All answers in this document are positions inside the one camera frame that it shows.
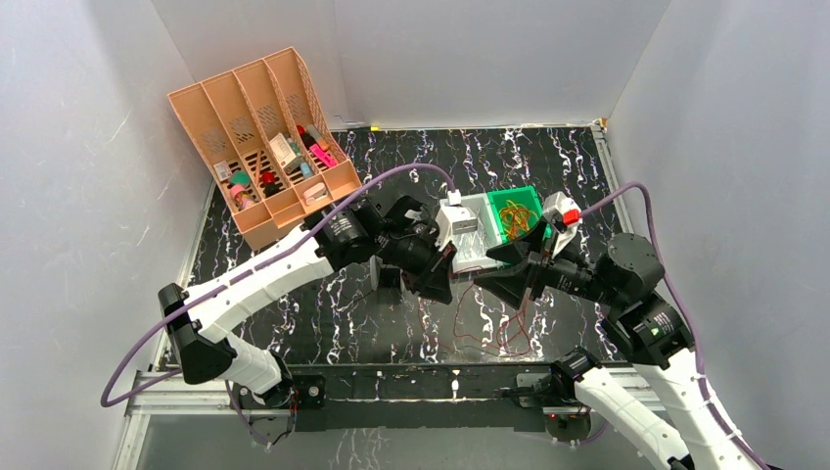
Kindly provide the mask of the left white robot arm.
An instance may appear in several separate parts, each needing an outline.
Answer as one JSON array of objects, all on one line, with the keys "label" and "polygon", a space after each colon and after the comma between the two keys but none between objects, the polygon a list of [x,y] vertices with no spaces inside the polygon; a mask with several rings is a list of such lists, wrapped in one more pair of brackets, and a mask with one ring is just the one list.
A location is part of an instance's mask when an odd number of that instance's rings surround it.
[{"label": "left white robot arm", "polygon": [[271,248],[211,281],[161,289],[165,328],[185,383],[227,380],[269,407],[287,403],[293,378],[284,358],[242,339],[235,328],[294,290],[373,257],[399,269],[409,292],[450,304],[453,238],[471,215],[457,190],[436,216],[422,209],[409,196],[381,211],[370,199],[352,195],[311,214]]}]

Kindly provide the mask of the white perforated filament spool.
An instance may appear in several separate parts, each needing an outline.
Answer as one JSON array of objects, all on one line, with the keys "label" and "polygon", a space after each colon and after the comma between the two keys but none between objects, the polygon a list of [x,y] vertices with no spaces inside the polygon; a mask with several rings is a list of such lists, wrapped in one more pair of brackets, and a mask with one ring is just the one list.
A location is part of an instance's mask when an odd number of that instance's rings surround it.
[{"label": "white perforated filament spool", "polygon": [[371,257],[369,263],[372,293],[379,304],[396,306],[403,299],[401,270],[385,264],[378,257]]}]

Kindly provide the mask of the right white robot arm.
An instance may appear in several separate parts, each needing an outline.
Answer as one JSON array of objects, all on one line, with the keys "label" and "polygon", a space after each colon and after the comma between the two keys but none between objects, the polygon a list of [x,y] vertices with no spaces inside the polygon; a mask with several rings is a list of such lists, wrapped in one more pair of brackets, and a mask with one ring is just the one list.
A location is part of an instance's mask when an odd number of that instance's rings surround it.
[{"label": "right white robot arm", "polygon": [[606,337],[647,382],[669,415],[664,420],[628,392],[608,367],[582,347],[554,361],[532,385],[503,391],[514,400],[552,399],[599,413],[656,469],[764,469],[728,418],[699,369],[694,335],[681,313],[656,291],[665,269],[651,242],[615,235],[595,262],[571,246],[555,249],[547,222],[488,250],[506,268],[476,279],[478,287],[521,309],[547,288],[608,308]]}]

